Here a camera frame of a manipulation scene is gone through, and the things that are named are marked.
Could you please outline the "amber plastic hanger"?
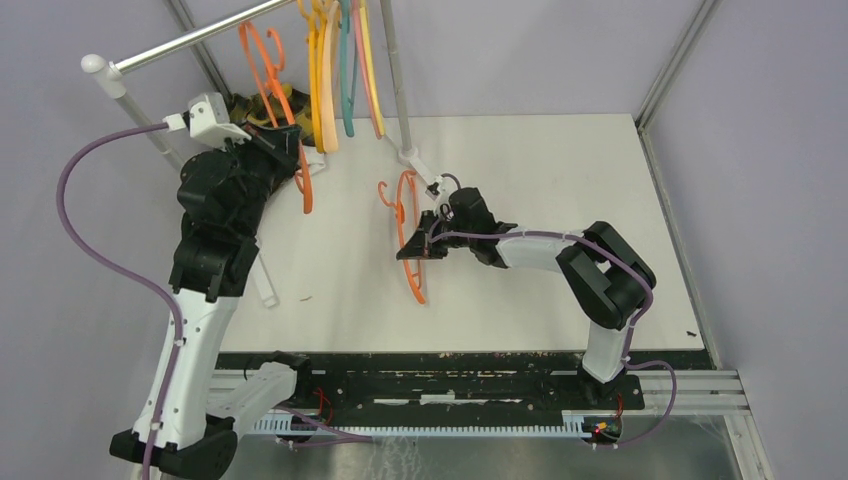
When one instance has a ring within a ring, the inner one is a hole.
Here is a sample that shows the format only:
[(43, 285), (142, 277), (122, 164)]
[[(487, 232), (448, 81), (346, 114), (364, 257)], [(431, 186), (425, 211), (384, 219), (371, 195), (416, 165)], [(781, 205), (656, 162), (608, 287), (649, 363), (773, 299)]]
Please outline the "amber plastic hanger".
[(317, 68), (317, 25), (316, 14), (312, 7), (307, 7), (302, 0), (297, 0), (298, 9), (301, 16), (307, 23), (308, 32), (306, 35), (307, 57), (308, 57), (308, 76), (309, 76), (309, 95), (310, 95), (310, 113), (311, 124), (313, 129), (313, 138), (316, 150), (323, 154), (325, 153), (323, 133), (320, 119), (319, 105), (319, 88), (318, 88), (318, 68)]
[(315, 14), (316, 14), (316, 25), (317, 25), (317, 31), (318, 31), (318, 34), (317, 34), (317, 68), (318, 68), (319, 98), (320, 98), (320, 40), (319, 40), (319, 38), (320, 38), (321, 30), (322, 30), (322, 26), (321, 26), (321, 23), (322, 23), (321, 16), (322, 16), (322, 14), (320, 13), (322, 2), (323, 1), (311, 1), (310, 2), (310, 7), (312, 7), (314, 9)]

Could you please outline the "teal wire hanger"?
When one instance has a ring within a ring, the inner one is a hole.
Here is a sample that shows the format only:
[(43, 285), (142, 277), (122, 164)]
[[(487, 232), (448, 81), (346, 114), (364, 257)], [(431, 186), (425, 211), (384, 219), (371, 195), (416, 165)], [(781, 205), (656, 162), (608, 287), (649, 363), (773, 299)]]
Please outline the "teal wire hanger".
[(344, 132), (348, 138), (355, 136), (353, 108), (355, 104), (356, 60), (351, 59), (349, 47), (349, 35), (352, 30), (351, 5), (350, 0), (339, 0), (341, 16), (339, 20), (340, 106)]

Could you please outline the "yellow plastic hanger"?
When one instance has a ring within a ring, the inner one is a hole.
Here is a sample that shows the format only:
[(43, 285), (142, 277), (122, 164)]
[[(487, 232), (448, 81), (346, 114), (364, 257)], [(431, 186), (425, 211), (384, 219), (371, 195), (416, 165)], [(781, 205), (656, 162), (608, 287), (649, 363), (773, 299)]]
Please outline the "yellow plastic hanger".
[(373, 51), (371, 44), (371, 36), (370, 36), (370, 25), (369, 25), (369, 15), (368, 15), (368, 7), (367, 2), (365, 0), (361, 0), (358, 3), (357, 13), (359, 14), (359, 25), (361, 31), (361, 44), (363, 48), (363, 59), (365, 60), (365, 73), (366, 73), (366, 82), (367, 82), (367, 91), (370, 95), (370, 105), (371, 105), (371, 113), (372, 120), (375, 126), (375, 135), (378, 139), (381, 139), (385, 135), (385, 123), (384, 117), (382, 115), (376, 75), (375, 75), (375, 67), (373, 61)]

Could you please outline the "pink wire hanger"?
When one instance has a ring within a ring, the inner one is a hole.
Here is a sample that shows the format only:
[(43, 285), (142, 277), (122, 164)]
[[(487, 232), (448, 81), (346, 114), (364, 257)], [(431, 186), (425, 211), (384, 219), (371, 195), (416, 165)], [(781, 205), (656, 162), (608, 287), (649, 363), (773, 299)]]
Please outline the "pink wire hanger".
[(370, 95), (368, 94), (368, 91), (367, 91), (368, 85), (367, 85), (367, 82), (366, 82), (365, 60), (363, 59), (363, 55), (362, 55), (363, 48), (362, 48), (362, 44), (361, 44), (361, 31), (360, 31), (360, 25), (359, 25), (359, 14), (357, 13), (357, 7), (358, 7), (358, 3), (360, 1), (361, 0), (353, 0), (352, 1), (351, 15), (352, 15), (353, 26), (354, 26), (354, 34), (355, 34), (355, 42), (356, 42), (359, 70), (360, 70), (360, 74), (361, 74), (361, 77), (362, 77), (363, 87), (365, 89), (366, 100), (367, 100), (367, 104), (368, 104), (368, 108), (369, 108), (369, 115), (370, 115), (370, 118), (371, 118), (374, 133), (375, 133), (375, 126), (374, 126), (374, 122), (372, 120), (372, 113), (371, 113)]

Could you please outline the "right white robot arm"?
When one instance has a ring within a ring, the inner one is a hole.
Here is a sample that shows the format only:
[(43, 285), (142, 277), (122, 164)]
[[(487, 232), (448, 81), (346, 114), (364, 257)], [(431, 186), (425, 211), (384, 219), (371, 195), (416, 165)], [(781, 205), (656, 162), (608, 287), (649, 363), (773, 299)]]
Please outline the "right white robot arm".
[(463, 187), (421, 213), (396, 257), (443, 259), (460, 248), (487, 266), (562, 275), (590, 322), (578, 396), (591, 408), (617, 396), (615, 379), (626, 368), (635, 325), (653, 304), (657, 280), (610, 223), (596, 221), (577, 233), (530, 229), (496, 219), (477, 188)]

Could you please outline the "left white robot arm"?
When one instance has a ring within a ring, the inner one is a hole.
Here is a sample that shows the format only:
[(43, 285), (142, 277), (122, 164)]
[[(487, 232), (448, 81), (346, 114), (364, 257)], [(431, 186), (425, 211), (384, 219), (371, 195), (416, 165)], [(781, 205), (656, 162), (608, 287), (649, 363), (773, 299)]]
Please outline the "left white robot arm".
[(148, 399), (109, 451), (139, 466), (143, 479), (218, 479), (240, 439), (269, 410), (307, 404), (309, 360), (276, 352), (225, 398), (211, 380), (228, 325), (259, 253), (257, 233), (272, 194), (300, 168), (300, 128), (252, 127), (243, 141), (195, 155), (183, 166), (177, 199), (181, 239), (165, 297), (166, 342)]

